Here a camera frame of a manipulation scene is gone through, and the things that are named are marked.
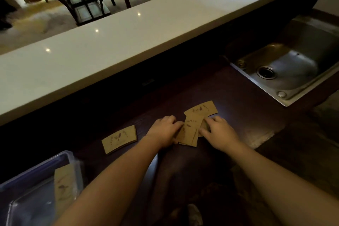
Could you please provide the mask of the person's left forearm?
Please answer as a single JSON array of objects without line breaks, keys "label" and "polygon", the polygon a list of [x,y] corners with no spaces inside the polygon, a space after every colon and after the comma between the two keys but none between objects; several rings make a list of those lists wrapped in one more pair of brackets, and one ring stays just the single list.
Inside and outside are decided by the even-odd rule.
[{"label": "person's left forearm", "polygon": [[101,172],[53,226],[119,226],[164,143],[155,136],[142,138]]}]

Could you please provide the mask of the stainless steel sink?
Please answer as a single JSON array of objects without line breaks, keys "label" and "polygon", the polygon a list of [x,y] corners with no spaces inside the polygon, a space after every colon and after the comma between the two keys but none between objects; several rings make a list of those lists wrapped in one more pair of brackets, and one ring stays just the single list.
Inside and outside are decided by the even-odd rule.
[{"label": "stainless steel sink", "polygon": [[[247,63],[245,70],[236,66]],[[288,107],[328,78],[339,72],[339,25],[311,16],[297,16],[279,33],[273,43],[231,63],[231,66]],[[271,67],[277,77],[265,80],[256,74],[260,66]],[[277,96],[287,93],[286,99]]]}]

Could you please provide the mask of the person's right hand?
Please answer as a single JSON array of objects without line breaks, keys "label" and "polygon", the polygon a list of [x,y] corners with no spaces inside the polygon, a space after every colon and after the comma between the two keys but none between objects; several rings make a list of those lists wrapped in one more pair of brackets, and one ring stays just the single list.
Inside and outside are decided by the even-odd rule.
[{"label": "person's right hand", "polygon": [[214,148],[230,153],[237,148],[241,141],[235,130],[228,122],[220,117],[205,117],[205,121],[210,126],[210,132],[213,134],[212,140],[208,141]]}]

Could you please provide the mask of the person's right forearm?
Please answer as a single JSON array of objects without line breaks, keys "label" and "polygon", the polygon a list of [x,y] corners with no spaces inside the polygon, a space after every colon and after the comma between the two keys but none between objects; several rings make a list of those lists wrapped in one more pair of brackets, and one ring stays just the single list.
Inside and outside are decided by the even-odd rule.
[{"label": "person's right forearm", "polygon": [[339,226],[339,200],[236,141],[225,152],[284,225]]}]

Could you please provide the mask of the person's left hand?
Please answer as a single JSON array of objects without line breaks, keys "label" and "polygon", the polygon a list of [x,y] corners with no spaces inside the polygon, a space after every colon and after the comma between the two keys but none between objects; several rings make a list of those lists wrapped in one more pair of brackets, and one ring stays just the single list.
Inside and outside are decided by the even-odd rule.
[{"label": "person's left hand", "polygon": [[175,122],[177,122],[177,120],[173,115],[157,119],[143,139],[146,139],[147,142],[157,147],[158,150],[167,148],[172,144],[178,144],[175,138],[177,132],[171,132],[171,125]]}]

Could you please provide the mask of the round sink drain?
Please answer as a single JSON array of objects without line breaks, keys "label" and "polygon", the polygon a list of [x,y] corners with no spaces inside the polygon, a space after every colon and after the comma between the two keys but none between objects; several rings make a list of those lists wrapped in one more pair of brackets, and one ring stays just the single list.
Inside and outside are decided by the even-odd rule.
[{"label": "round sink drain", "polygon": [[265,80],[272,80],[277,77],[275,71],[269,66],[260,66],[256,70],[256,74]]}]

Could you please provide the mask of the brown paper cup sleeve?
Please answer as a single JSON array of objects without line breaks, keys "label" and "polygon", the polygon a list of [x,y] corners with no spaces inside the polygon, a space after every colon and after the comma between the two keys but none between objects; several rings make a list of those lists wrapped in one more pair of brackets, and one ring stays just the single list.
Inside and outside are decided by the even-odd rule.
[{"label": "brown paper cup sleeve", "polygon": [[204,117],[209,117],[211,115],[217,114],[218,110],[213,101],[207,101],[202,104],[196,105],[193,108],[190,108],[184,112],[186,116],[191,113],[196,113]]},{"label": "brown paper cup sleeve", "polygon": [[196,130],[197,130],[197,138],[198,137],[202,137],[202,135],[199,133],[199,129],[200,128],[203,128],[203,129],[205,129],[207,131],[210,131],[210,126],[205,121],[205,116],[203,116],[203,115],[196,114],[196,113],[188,113],[186,115],[185,122],[189,126],[192,126],[192,127],[196,128]]},{"label": "brown paper cup sleeve", "polygon": [[54,196],[56,217],[59,218],[77,197],[74,164],[67,164],[54,171]]},{"label": "brown paper cup sleeve", "polygon": [[191,123],[184,122],[184,125],[175,134],[175,138],[180,144],[197,147],[198,130]]},{"label": "brown paper cup sleeve", "polygon": [[121,129],[102,140],[104,152],[106,155],[138,141],[135,125]]}]

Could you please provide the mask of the clear plastic storage bin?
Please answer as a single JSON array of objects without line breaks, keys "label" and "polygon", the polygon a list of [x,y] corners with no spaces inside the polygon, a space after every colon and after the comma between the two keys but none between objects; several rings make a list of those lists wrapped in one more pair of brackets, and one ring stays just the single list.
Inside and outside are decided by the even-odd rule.
[{"label": "clear plastic storage bin", "polygon": [[74,165],[76,188],[82,191],[83,162],[63,151],[0,184],[0,226],[51,226],[56,220],[54,172]]}]

